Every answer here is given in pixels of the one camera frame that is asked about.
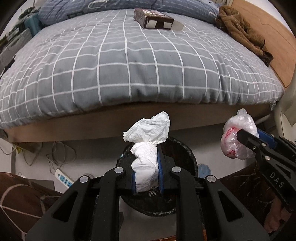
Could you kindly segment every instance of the bed frame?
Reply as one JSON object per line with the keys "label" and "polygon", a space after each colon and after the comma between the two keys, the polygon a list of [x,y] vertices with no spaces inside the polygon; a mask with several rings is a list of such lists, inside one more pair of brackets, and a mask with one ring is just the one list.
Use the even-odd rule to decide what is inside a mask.
{"label": "bed frame", "polygon": [[[232,6],[238,9],[251,26],[265,37],[266,46],[274,56],[271,67],[284,87],[288,87],[296,61],[294,35],[273,16],[249,2],[234,0]],[[139,119],[150,118],[161,111],[166,111],[170,116],[170,130],[178,130],[224,123],[240,108],[245,108],[255,119],[271,112],[268,104],[230,106],[226,104],[134,103],[38,121],[5,129],[5,132],[9,142],[34,150],[31,144],[25,143],[122,136],[123,132]]]}

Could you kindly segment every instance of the power outlet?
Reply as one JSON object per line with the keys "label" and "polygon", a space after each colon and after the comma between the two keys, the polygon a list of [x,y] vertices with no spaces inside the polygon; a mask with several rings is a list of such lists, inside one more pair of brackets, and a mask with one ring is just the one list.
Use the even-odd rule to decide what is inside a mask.
{"label": "power outlet", "polygon": [[57,169],[54,173],[54,176],[67,188],[73,185],[74,181],[69,178],[65,173],[63,173],[60,169]]}

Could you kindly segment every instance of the wooden headboard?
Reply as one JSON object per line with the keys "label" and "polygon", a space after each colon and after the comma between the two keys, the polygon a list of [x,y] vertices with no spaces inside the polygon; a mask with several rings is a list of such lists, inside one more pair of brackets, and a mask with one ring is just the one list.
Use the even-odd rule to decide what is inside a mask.
{"label": "wooden headboard", "polygon": [[251,27],[265,38],[265,46],[274,56],[271,67],[288,87],[296,62],[296,39],[277,19],[261,8],[244,0],[234,0],[232,5],[249,21]]}

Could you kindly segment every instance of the brown jacket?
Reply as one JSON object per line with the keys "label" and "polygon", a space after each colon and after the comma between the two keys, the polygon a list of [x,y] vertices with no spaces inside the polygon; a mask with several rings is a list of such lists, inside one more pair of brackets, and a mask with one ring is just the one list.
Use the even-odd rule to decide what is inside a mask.
{"label": "brown jacket", "polygon": [[267,51],[265,39],[250,26],[249,22],[236,9],[230,6],[219,7],[216,26],[228,33],[234,40],[256,54],[266,66],[274,59]]}

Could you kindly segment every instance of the brown pants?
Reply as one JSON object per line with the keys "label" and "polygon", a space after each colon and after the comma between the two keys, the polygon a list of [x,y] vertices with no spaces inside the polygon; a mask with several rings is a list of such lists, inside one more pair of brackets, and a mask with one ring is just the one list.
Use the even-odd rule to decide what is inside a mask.
{"label": "brown pants", "polygon": [[[256,164],[226,176],[221,182],[263,225],[275,195],[258,174]],[[22,177],[0,172],[0,240],[21,241],[61,193]],[[162,240],[173,241],[176,237]]]}

